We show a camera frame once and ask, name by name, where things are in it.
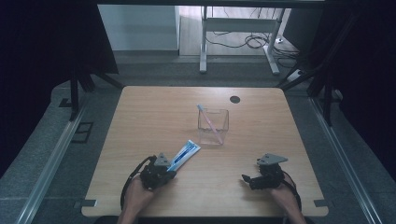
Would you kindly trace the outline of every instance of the black curtain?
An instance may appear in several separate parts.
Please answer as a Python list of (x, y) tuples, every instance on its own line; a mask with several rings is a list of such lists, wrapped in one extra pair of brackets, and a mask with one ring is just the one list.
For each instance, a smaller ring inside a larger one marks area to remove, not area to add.
[(393, 179), (396, 156), (396, 21), (391, 1), (369, 1), (333, 64), (334, 87), (354, 126)]
[(118, 70), (97, 5), (7, 1), (0, 30), (2, 176), (42, 118), (52, 89), (72, 69)]

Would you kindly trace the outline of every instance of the human hand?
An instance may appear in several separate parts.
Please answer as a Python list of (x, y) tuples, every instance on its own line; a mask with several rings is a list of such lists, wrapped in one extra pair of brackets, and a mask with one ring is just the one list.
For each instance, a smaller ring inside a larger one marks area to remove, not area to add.
[[(294, 182), (289, 175), (285, 174), (285, 180), (294, 186)], [(281, 183), (275, 189), (266, 190), (274, 198), (277, 205), (287, 214), (291, 224), (306, 224), (294, 194), (285, 184)]]
[(137, 214), (149, 205), (158, 191), (159, 189), (145, 189), (140, 175), (135, 176), (126, 190), (123, 209), (117, 223), (132, 224)]

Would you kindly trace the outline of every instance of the black cable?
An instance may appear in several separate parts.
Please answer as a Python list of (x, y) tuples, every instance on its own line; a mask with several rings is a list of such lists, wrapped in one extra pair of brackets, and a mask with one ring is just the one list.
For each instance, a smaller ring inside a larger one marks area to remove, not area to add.
[[(254, 47), (254, 46), (250, 45), (249, 42), (252, 41), (252, 40), (256, 41), (259, 44), (259, 46)], [(253, 33), (251, 33), (251, 35), (248, 35), (245, 38), (245, 43), (247, 43), (247, 45), (251, 49), (260, 49), (260, 48), (264, 47), (266, 44), (268, 44), (268, 38), (264, 38), (262, 36), (254, 35)]]
[(230, 18), (230, 16), (228, 15), (228, 13), (225, 11), (225, 7), (223, 7), (223, 11), (224, 11), (225, 14), (227, 15), (227, 18)]
[(229, 45), (225, 45), (225, 44), (221, 44), (221, 43), (217, 43), (217, 42), (212, 42), (212, 41), (208, 40), (207, 38), (206, 38), (206, 41), (211, 43), (211, 44), (214, 44), (214, 45), (221, 45), (223, 47), (227, 47), (227, 48), (231, 48), (231, 49), (242, 48), (242, 47), (244, 47), (247, 44), (247, 43), (245, 43), (245, 44), (240, 45), (240, 46), (229, 46)]
[(301, 211), (302, 210), (301, 197), (300, 197), (300, 194), (297, 192), (297, 186), (294, 183), (293, 179), (291, 179), (291, 176), (288, 173), (283, 171), (283, 174), (287, 175), (290, 178), (291, 183), (293, 184), (293, 186), (289, 182), (284, 180), (284, 179), (282, 180), (282, 183), (291, 190), (291, 193), (293, 193), (294, 197), (296, 198), (298, 207), (299, 207), (299, 209)]
[(276, 11), (276, 7), (274, 7), (273, 17), (271, 17), (271, 19), (274, 19), (275, 11)]
[(224, 32), (224, 33), (216, 34), (216, 32), (213, 31), (213, 34), (214, 34), (214, 35), (227, 35), (227, 34), (230, 34), (230, 33), (231, 33), (231, 32)]
[(259, 15), (257, 16), (257, 19), (260, 18), (260, 15), (262, 14), (262, 7), (259, 9)]
[(257, 10), (257, 7), (256, 8), (254, 8), (254, 10), (250, 13), (250, 16), (249, 16), (249, 18), (251, 18), (251, 16), (253, 15), (253, 13), (255, 12)]
[(279, 64), (279, 66), (284, 67), (284, 68), (293, 68), (293, 66), (286, 66), (283, 64), (280, 60), (286, 60), (290, 58), (276, 58), (276, 63)]
[(283, 50), (278, 49), (277, 47), (274, 47), (274, 54), (289, 59), (297, 59), (300, 56), (300, 53), (298, 51)]
[(140, 162), (140, 164), (134, 169), (134, 171), (128, 176), (128, 179), (126, 180), (126, 182), (125, 182), (125, 184), (124, 184), (124, 187), (122, 188), (122, 192), (121, 192), (121, 196), (120, 196), (121, 210), (122, 210), (122, 207), (123, 207), (123, 204), (124, 204), (126, 190), (128, 189), (128, 187), (129, 187), (129, 185), (130, 185), (132, 179), (134, 179), (134, 176), (136, 176), (137, 173), (139, 173), (139, 170), (140, 170), (140, 169), (142, 168), (142, 166), (146, 163), (146, 161), (148, 161), (148, 160), (151, 161), (151, 160), (153, 160), (153, 159), (155, 159), (155, 158), (156, 158), (155, 156), (150, 156), (150, 157), (145, 158), (145, 159), (144, 159), (142, 162)]

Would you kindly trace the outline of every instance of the toothbrush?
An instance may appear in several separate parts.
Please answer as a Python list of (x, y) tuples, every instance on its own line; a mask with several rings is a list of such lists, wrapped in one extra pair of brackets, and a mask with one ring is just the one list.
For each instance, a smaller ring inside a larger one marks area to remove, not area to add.
[(210, 121), (210, 119), (207, 117), (206, 112), (204, 111), (204, 108), (202, 107), (202, 105), (197, 105), (198, 109), (202, 112), (202, 114), (204, 115), (207, 124), (209, 124), (209, 127), (212, 129), (213, 133), (216, 135), (216, 137), (219, 139), (220, 143), (223, 145), (223, 141), (221, 139), (220, 134), (218, 133), (218, 131), (216, 130), (215, 126), (213, 125), (212, 121)]

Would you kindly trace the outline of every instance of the wooden table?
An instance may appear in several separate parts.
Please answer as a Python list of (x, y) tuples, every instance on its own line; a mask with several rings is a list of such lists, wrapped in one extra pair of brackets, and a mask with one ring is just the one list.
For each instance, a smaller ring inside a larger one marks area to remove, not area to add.
[(141, 217), (281, 217), (270, 195), (241, 177), (260, 175), (256, 160), (265, 153), (289, 159), (280, 165), (297, 184), (303, 213), (327, 215), (314, 204), (323, 195), (283, 91), (208, 87), (125, 87), (86, 196), (96, 206), (82, 213), (118, 215), (125, 180), (143, 159), (172, 159), (188, 139), (198, 143), (197, 104), (230, 111), (224, 145), (201, 145)]

